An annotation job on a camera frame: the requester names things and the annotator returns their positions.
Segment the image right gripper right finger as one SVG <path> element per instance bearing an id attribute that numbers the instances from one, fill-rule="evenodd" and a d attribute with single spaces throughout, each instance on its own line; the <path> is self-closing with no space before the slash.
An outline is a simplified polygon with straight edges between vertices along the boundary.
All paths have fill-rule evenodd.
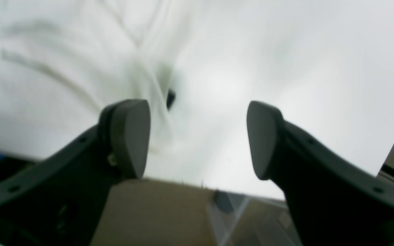
<path id="1" fill-rule="evenodd" d="M 286 198 L 305 246 L 394 246 L 394 186 L 355 167 L 280 110 L 251 101 L 253 169 Z"/>

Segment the image right gripper black left finger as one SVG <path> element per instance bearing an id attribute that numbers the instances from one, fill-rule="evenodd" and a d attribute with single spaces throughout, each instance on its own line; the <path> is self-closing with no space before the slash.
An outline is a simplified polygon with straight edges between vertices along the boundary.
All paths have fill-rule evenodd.
<path id="1" fill-rule="evenodd" d="M 113 185 L 140 179 L 150 137 L 147 100 L 111 104 L 57 153 L 0 182 L 0 244 L 88 246 Z"/>

